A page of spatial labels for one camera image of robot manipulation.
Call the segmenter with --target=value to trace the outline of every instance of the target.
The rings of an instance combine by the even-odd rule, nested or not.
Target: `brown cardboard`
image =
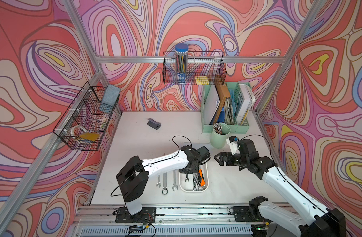
[[[212,124],[215,124],[218,121],[219,114],[222,111],[223,106],[225,105],[226,99],[231,97],[226,85],[215,85],[215,88],[217,89],[220,103]]]

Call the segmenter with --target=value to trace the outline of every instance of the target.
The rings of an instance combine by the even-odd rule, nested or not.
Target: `yellow sticky note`
[[[209,79],[207,78],[207,76],[195,77],[195,82],[197,83],[197,85],[208,85],[208,84],[210,84]]]
[[[78,137],[89,141],[96,141],[99,138],[99,134],[94,132],[86,132],[79,135]]]

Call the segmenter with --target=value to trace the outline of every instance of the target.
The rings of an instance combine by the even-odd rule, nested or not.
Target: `book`
[[[244,83],[238,83],[239,86],[239,99],[238,106],[236,108],[237,116],[236,122],[238,125],[243,125],[248,111],[251,109],[256,98],[252,92],[252,89]]]

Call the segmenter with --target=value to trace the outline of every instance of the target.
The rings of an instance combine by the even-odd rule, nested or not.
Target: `mounting plate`
[[[155,221],[156,207],[143,207],[141,211],[135,215],[131,215],[127,211],[127,207],[120,207],[118,210],[112,213],[117,216],[115,223],[140,223],[140,222],[151,222]]]
[[[233,206],[231,208],[235,216],[235,222],[248,222],[248,221],[263,221],[263,220],[254,220],[249,214],[249,206]]]

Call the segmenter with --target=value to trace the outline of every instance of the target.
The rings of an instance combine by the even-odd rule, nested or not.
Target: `wire mesh basket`
[[[182,83],[180,83],[174,51],[164,52],[162,75],[165,85],[223,85],[225,83],[227,71],[223,63],[222,51],[190,51],[186,68],[186,72],[182,74]]]
[[[55,134],[72,150],[97,151],[99,149],[119,100],[118,96],[114,106],[101,103],[104,91],[104,87],[89,85],[87,92],[61,132],[57,134],[55,130],[58,129],[54,129]]]

